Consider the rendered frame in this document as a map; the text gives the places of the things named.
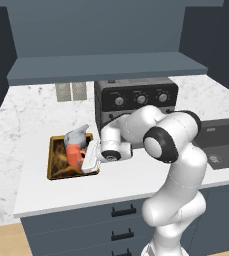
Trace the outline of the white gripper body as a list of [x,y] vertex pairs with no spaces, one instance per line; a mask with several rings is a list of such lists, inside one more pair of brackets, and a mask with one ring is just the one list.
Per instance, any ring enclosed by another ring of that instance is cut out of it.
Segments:
[[86,155],[82,164],[82,171],[86,174],[95,172],[100,166],[100,160],[98,158],[100,143],[97,140],[92,140],[86,151]]

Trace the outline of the brown wooden tray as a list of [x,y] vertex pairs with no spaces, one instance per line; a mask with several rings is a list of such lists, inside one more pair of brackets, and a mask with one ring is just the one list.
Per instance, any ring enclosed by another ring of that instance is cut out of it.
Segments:
[[67,161],[67,155],[63,136],[52,136],[50,138],[47,178],[49,180],[58,180],[65,178],[75,178],[98,174],[100,169],[91,173],[84,173],[81,167],[70,166]]

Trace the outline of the blue-grey drawer front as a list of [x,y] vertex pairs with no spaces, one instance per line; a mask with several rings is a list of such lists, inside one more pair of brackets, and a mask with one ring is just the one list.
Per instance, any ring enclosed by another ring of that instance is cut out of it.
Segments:
[[121,253],[124,252],[127,248],[130,249],[133,256],[141,256],[141,252],[145,245],[146,242],[144,240],[111,244],[80,250],[75,253],[74,256],[111,256],[111,251],[114,251],[115,253]]
[[[144,199],[105,204],[81,209],[61,211],[43,215],[29,216],[21,219],[23,228],[28,235],[43,234],[68,228],[83,227],[103,222],[119,221],[138,217],[142,223],[144,233],[152,233],[153,228],[148,226],[142,218],[142,204]],[[137,209],[137,213],[112,217],[112,207],[116,211],[127,209],[130,204]]]
[[[144,233],[139,218],[104,222],[84,227],[68,228],[43,234],[28,235],[26,233],[33,256],[74,256],[80,250],[106,246],[111,244],[144,240],[146,244],[151,240],[152,233]],[[112,231],[115,234],[134,232],[133,238],[111,241]]]

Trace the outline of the dark grey toaster oven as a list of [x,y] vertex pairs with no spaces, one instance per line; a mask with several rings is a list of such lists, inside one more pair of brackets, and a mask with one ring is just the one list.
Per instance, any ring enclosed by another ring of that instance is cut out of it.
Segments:
[[[165,102],[160,102],[159,95],[163,93],[168,98]],[[146,97],[144,104],[137,102],[140,95]],[[131,114],[145,105],[156,106],[164,114],[171,113],[175,110],[177,95],[178,85],[168,77],[96,81],[94,101],[98,133],[120,115]],[[121,106],[115,104],[118,97],[124,99]]]

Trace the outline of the dark grey sink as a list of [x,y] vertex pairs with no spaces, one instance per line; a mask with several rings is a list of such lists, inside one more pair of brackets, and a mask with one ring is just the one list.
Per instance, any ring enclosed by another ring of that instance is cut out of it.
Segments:
[[205,152],[214,170],[229,168],[229,119],[203,121],[194,144]]

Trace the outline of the blue-grey base cupboard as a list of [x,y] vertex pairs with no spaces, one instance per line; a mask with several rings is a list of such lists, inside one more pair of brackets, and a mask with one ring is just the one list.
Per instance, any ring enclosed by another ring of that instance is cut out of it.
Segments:
[[229,185],[208,189],[206,202],[189,247],[191,256],[229,251]]

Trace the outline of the grey wall outlet plate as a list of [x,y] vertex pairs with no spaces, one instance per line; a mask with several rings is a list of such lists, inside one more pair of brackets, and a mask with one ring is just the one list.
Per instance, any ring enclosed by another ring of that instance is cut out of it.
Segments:
[[71,100],[71,89],[69,83],[56,83],[55,89],[58,102],[65,102]]
[[76,82],[72,84],[73,100],[86,100],[87,99],[87,88],[85,82]]

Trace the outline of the blue-grey wall cabinet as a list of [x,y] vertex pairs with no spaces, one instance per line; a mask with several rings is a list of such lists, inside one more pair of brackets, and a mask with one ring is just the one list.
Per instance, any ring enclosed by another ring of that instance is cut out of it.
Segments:
[[185,11],[224,0],[11,0],[11,85],[204,74],[180,52]]

